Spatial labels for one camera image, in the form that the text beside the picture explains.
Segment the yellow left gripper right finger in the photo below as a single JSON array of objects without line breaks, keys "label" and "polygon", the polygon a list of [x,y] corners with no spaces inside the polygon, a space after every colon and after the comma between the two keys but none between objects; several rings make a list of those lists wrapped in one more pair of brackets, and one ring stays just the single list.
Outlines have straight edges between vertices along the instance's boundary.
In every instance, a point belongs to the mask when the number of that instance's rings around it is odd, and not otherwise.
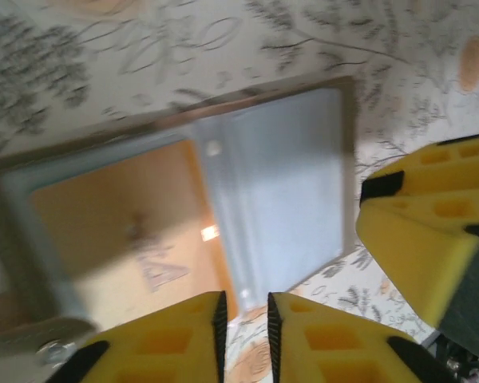
[{"label": "yellow left gripper right finger", "polygon": [[267,296],[273,383],[457,383],[406,333],[290,293]]}]

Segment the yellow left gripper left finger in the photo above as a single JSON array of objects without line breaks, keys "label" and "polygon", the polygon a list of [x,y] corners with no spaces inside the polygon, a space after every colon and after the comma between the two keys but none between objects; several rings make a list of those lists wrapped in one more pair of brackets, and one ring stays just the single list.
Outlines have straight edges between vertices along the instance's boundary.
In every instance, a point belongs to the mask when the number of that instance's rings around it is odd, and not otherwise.
[{"label": "yellow left gripper left finger", "polygon": [[203,293],[89,339],[69,383],[224,383],[227,331],[227,295]]}]

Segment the grey and teal pouch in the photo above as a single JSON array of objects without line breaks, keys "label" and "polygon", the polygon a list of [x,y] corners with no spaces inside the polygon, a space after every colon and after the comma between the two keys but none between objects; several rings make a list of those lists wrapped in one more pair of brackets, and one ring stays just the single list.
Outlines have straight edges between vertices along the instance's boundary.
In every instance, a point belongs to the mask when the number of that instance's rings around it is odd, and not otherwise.
[{"label": "grey and teal pouch", "polygon": [[32,192],[190,141],[232,277],[237,313],[228,309],[227,342],[270,292],[291,290],[350,248],[355,114],[353,79],[342,77],[247,90],[0,158],[0,266],[9,284],[0,295],[0,383],[69,383],[70,359],[106,331],[78,299]]}]

